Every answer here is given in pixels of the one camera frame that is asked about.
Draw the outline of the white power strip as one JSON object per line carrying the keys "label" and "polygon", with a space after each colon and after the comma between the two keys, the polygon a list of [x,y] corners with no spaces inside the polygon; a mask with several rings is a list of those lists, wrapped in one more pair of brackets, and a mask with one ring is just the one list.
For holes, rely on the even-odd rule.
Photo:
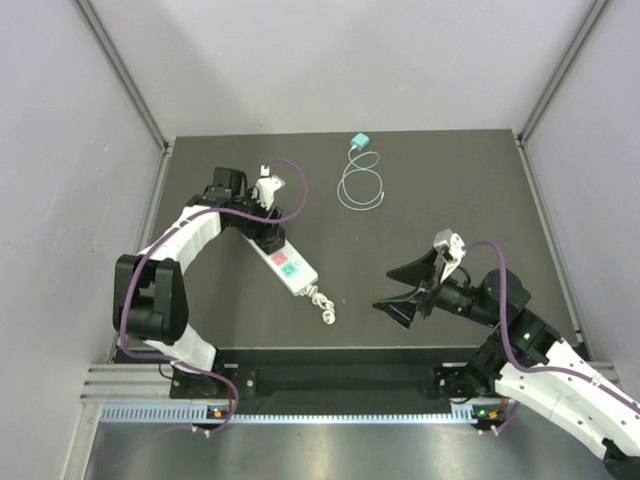
{"label": "white power strip", "polygon": [[318,273],[288,240],[271,254],[266,254],[253,240],[247,242],[292,295],[304,295],[318,281]]}

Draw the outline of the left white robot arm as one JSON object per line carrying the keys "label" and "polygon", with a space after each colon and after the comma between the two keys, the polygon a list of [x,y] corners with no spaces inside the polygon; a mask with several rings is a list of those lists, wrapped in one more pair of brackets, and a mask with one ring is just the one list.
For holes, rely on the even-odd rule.
{"label": "left white robot arm", "polygon": [[275,193],[284,181],[263,165],[253,186],[237,169],[217,167],[212,183],[192,196],[179,217],[152,245],[116,262],[113,325],[159,351],[186,372],[205,396],[226,387],[227,374],[216,366],[214,346],[189,325],[184,273],[218,235],[234,228],[271,255],[285,246],[282,210]]}

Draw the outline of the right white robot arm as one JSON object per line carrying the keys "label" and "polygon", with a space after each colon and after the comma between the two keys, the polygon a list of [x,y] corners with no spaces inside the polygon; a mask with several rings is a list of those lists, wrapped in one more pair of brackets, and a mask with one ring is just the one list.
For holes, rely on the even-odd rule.
{"label": "right white robot arm", "polygon": [[374,309],[404,328],[436,309],[491,328],[466,365],[449,374],[454,386],[465,396],[500,396],[525,406],[586,446],[611,477],[638,478],[638,401],[528,309],[531,295],[503,257],[477,286],[450,278],[446,269],[459,269],[461,260],[448,249],[431,249],[388,271],[388,278],[412,289],[375,302]]}

